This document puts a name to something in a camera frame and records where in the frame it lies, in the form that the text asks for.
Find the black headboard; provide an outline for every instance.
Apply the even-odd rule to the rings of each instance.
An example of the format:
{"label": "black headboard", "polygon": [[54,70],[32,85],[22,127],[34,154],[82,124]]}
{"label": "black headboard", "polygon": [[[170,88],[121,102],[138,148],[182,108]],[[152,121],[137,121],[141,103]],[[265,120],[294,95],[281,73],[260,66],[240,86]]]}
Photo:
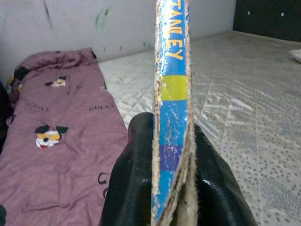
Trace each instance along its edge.
{"label": "black headboard", "polygon": [[234,30],[301,41],[301,0],[237,0]]}

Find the white wall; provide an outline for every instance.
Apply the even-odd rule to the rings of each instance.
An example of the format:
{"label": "white wall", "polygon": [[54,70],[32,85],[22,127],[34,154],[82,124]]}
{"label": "white wall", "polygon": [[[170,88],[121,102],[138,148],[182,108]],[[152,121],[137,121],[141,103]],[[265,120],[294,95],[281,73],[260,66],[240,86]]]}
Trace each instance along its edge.
{"label": "white wall", "polygon": [[[39,51],[92,47],[104,61],[152,48],[155,2],[0,0],[1,82]],[[234,9],[235,0],[191,0],[192,38],[232,30]]]}

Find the yellow stripe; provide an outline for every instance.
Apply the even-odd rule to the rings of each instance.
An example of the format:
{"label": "yellow stripe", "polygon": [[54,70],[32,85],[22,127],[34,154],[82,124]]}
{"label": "yellow stripe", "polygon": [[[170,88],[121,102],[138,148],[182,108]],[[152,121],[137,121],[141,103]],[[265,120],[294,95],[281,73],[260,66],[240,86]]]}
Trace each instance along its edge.
{"label": "yellow stripe", "polygon": [[169,75],[162,78],[161,100],[186,100],[187,76]]}

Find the purple blanket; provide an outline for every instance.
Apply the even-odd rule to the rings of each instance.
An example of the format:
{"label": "purple blanket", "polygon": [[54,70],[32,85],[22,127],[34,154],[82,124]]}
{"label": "purple blanket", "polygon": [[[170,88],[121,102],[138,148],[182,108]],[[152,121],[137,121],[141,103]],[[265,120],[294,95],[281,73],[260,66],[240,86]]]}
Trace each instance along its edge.
{"label": "purple blanket", "polygon": [[12,87],[0,156],[6,226],[97,225],[127,131],[93,51],[35,54]]}

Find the quilted mattress cover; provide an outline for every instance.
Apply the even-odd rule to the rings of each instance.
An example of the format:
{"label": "quilted mattress cover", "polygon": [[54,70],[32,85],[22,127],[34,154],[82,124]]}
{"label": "quilted mattress cover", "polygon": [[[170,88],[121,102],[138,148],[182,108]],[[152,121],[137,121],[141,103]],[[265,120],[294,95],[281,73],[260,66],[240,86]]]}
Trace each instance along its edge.
{"label": "quilted mattress cover", "polygon": [[[301,43],[225,32],[192,42],[195,121],[261,226],[301,225]],[[126,126],[152,112],[152,51],[99,64]]]}

